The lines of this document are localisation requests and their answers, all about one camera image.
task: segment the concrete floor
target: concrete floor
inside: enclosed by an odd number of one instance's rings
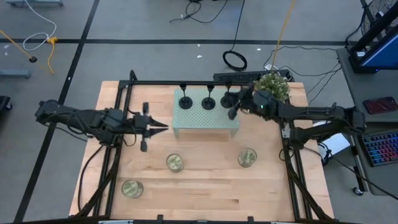
[[[64,0],[63,8],[37,6],[35,9],[57,23],[59,39],[79,39],[93,2]],[[187,0],[100,0],[88,38],[233,38],[240,0],[230,0],[211,24],[190,19],[169,24],[169,20],[183,14],[186,4]],[[202,4],[197,18],[207,20],[223,1],[205,0]],[[277,40],[289,4],[289,0],[246,1],[238,39]],[[283,40],[343,41],[358,25],[360,16],[361,5],[357,0],[297,1]],[[13,8],[1,1],[0,29],[13,38],[23,39],[35,32],[51,32],[52,25],[27,8]],[[0,223],[6,223],[14,220],[47,131],[34,121],[34,113],[40,100],[58,99],[77,44],[57,44],[52,59],[55,75],[29,63],[13,45],[7,49],[4,46],[9,44],[0,45],[0,68],[26,68],[33,73],[29,80],[0,79],[0,95],[12,97],[14,103],[14,109],[3,116],[0,125],[0,177],[3,180],[0,182]],[[101,82],[127,79],[130,69],[136,71],[140,80],[212,80],[214,73],[232,72],[221,58],[230,48],[229,44],[86,44],[65,104],[93,108]],[[262,70],[273,49],[274,45],[235,47],[247,58],[247,71]],[[50,51],[50,46],[44,45],[32,54],[45,65]],[[288,65],[300,73],[317,74],[328,71],[336,63],[333,51],[283,49],[278,53],[276,66]],[[295,79],[304,82],[308,91],[320,78],[295,76]],[[308,98],[312,99],[320,87]],[[353,105],[341,72],[331,79],[313,105],[330,106],[333,102]],[[84,148],[83,142],[55,132],[24,221],[67,217]],[[336,218],[357,223],[398,223],[395,215],[398,203],[393,199],[370,193],[362,197],[353,195],[354,175],[334,163],[325,167],[325,175]]]

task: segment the green plant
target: green plant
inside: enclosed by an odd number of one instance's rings
[[[276,72],[264,75],[260,80],[254,81],[255,90],[267,90],[275,99],[285,101],[289,98],[287,79]]]

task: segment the red phone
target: red phone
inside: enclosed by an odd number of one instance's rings
[[[398,110],[398,104],[392,96],[365,100],[363,105],[369,114],[379,114]]]

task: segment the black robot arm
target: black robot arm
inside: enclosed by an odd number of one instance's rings
[[[36,111],[36,121],[41,124],[62,123],[75,134],[90,134],[100,144],[114,146],[123,134],[142,135],[141,150],[147,150],[146,139],[167,130],[167,125],[148,115],[149,105],[144,103],[142,114],[134,112],[133,118],[123,119],[123,111],[116,109],[78,110],[60,105],[55,100],[41,101]]]
[[[332,107],[297,107],[276,100],[269,92],[254,91],[253,85],[242,87],[237,93],[226,92],[235,105],[228,112],[229,119],[234,119],[238,109],[258,115],[265,120],[277,123],[293,120],[324,120],[326,124],[312,128],[292,128],[283,130],[283,137],[289,139],[290,145],[299,149],[309,139],[322,141],[337,133],[351,135],[361,134],[365,130],[365,118],[356,108]]]

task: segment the wooden tabletop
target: wooden tabletop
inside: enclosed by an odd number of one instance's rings
[[[295,106],[308,106],[303,84],[289,83],[289,87],[290,102]],[[135,146],[123,146],[111,218],[154,220],[161,214],[165,220],[244,221],[253,216],[255,221],[294,221],[286,166],[279,159],[282,149],[279,126],[273,121],[238,113],[241,126],[234,138],[225,130],[191,129],[181,130],[176,139],[171,128],[176,89],[179,86],[133,86],[129,108],[140,111],[142,103],[149,102],[152,117],[168,124],[170,129],[148,140],[148,152],[139,149],[141,137]],[[112,108],[117,90],[118,82],[103,82],[96,109]],[[312,122],[295,121],[295,125],[309,128]],[[133,135],[125,135],[125,138],[128,143],[134,141]],[[81,167],[98,147],[97,140],[89,139]],[[257,152],[257,161],[243,168],[238,164],[238,155],[247,147]],[[312,140],[306,147],[318,150]],[[184,169],[179,173],[169,171],[166,166],[166,158],[172,153],[183,158]],[[319,156],[306,150],[300,153],[308,191],[325,213],[333,217]],[[88,165],[82,205],[98,186],[103,157],[104,150]],[[142,182],[144,193],[141,197],[133,199],[122,194],[122,184],[129,179]],[[70,214],[77,213],[77,190],[78,183]],[[304,217],[302,198],[298,195],[300,213]],[[100,214],[104,213],[107,196],[106,189]]]

